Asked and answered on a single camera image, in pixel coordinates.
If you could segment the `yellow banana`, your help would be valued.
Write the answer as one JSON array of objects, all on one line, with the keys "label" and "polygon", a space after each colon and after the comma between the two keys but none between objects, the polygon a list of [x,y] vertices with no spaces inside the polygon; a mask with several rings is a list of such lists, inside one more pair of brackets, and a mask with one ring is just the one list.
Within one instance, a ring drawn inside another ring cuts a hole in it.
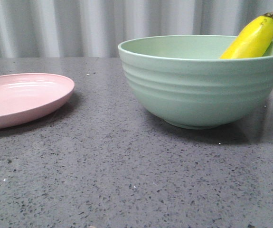
[{"label": "yellow banana", "polygon": [[247,24],[221,59],[262,57],[273,40],[273,13],[267,12]]}]

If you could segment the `green ribbed bowl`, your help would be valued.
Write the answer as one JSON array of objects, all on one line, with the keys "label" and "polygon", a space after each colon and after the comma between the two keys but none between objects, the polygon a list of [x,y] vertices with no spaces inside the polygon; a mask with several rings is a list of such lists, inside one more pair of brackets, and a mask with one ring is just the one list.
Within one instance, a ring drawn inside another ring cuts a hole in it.
[{"label": "green ribbed bowl", "polygon": [[273,89],[273,43],[262,57],[222,59],[233,36],[174,35],[119,44],[124,74],[146,110],[169,124],[208,129],[234,122]]}]

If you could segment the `pink plate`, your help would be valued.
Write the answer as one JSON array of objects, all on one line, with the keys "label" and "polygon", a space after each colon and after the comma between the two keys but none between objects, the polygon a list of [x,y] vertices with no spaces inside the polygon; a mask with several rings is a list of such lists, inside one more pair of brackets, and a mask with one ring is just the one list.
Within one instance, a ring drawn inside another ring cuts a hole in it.
[{"label": "pink plate", "polygon": [[71,97],[72,79],[49,73],[0,76],[0,129],[28,123],[63,106]]}]

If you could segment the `white pleated curtain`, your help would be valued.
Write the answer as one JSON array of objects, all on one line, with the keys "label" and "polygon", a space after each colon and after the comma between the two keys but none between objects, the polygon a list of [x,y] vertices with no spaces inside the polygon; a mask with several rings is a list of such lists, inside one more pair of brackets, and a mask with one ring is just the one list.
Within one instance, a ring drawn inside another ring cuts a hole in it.
[{"label": "white pleated curtain", "polygon": [[115,57],[163,35],[237,35],[273,0],[0,0],[0,57]]}]

